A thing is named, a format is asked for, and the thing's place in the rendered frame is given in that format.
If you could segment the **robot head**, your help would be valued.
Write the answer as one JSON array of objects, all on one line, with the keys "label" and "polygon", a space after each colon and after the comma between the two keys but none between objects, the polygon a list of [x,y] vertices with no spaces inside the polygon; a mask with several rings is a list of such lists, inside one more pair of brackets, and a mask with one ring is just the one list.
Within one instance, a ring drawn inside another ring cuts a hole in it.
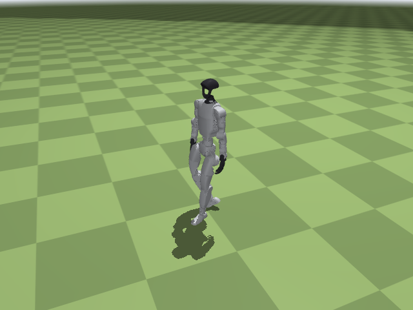
[{"label": "robot head", "polygon": [[[206,99],[204,102],[206,104],[210,104],[211,102],[209,102],[209,101],[212,101],[212,100],[213,100],[213,102],[215,102],[216,100],[214,99],[214,96],[210,95],[210,94],[211,94],[211,91],[213,89],[219,87],[219,83],[215,79],[206,79],[206,80],[201,82],[201,86],[202,86],[203,97]],[[205,89],[208,90],[208,94],[205,94]],[[217,103],[217,102],[215,102],[215,103]]]}]

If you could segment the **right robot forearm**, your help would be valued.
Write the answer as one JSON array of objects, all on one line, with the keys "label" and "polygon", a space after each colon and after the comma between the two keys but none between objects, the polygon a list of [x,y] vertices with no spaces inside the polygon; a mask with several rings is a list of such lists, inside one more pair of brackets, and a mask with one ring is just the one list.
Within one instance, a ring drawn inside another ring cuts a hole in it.
[{"label": "right robot forearm", "polygon": [[190,140],[193,138],[193,139],[194,139],[194,142],[197,141],[198,130],[199,130],[199,127],[195,127],[195,126],[193,126],[193,124],[192,124],[192,133],[191,133],[191,138],[190,138]]}]

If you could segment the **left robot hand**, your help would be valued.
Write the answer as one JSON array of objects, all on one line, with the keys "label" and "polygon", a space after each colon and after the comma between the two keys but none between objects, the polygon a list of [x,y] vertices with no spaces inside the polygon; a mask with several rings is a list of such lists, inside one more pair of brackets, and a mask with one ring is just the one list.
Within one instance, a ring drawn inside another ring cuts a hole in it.
[{"label": "left robot hand", "polygon": [[224,159],[224,155],[220,155],[220,159],[219,159],[221,162],[220,162],[220,164],[219,164],[219,168],[216,170],[216,173],[215,174],[219,174],[222,170],[223,170],[223,167],[225,166],[225,161],[227,160],[226,158]]}]

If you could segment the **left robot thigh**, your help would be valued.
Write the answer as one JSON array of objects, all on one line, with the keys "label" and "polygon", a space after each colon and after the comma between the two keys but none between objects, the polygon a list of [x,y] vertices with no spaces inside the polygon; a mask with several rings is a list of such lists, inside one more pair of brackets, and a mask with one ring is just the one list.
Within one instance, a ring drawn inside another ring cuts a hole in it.
[{"label": "left robot thigh", "polygon": [[201,168],[201,190],[208,191],[212,176],[214,175],[213,166],[216,165],[219,165],[219,156],[214,151],[209,151]]}]

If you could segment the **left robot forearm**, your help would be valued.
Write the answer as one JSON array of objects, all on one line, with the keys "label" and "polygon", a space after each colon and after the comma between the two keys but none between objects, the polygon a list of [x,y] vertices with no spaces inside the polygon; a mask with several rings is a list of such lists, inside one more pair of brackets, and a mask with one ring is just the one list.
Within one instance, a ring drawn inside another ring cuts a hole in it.
[{"label": "left robot forearm", "polygon": [[[219,153],[224,155],[224,159],[227,157],[227,136],[226,132],[223,133],[223,139],[219,140]],[[220,157],[219,155],[219,157]]]}]

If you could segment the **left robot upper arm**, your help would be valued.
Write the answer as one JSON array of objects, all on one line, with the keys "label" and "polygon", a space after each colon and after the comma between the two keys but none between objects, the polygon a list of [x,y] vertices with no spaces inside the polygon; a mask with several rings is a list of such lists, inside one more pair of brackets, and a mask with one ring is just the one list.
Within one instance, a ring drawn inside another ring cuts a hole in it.
[{"label": "left robot upper arm", "polygon": [[223,133],[225,132],[225,118],[226,118],[226,110],[220,106],[214,107],[214,116],[217,118],[217,126],[219,131],[216,132],[216,138],[219,140],[223,140]]}]

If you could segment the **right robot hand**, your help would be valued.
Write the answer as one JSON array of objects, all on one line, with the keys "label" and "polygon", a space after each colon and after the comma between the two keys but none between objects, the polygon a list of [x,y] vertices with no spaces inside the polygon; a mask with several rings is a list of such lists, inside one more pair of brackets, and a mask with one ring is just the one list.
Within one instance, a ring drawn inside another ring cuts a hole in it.
[{"label": "right robot hand", "polygon": [[191,143],[191,146],[190,146],[190,150],[191,150],[192,145],[195,144],[196,142],[194,142],[194,139],[192,138],[192,139],[190,140],[190,143]]}]

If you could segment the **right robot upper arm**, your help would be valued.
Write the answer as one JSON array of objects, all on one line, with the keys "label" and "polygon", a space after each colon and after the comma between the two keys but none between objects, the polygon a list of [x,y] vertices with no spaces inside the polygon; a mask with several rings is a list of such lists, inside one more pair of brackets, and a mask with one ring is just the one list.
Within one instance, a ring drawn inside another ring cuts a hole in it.
[{"label": "right robot upper arm", "polygon": [[198,127],[197,106],[198,106],[198,103],[199,103],[200,100],[202,100],[202,99],[197,99],[197,100],[194,101],[194,106],[195,106],[194,114],[195,114],[195,117],[192,118],[191,123],[192,123],[193,126],[195,126],[195,127]]}]

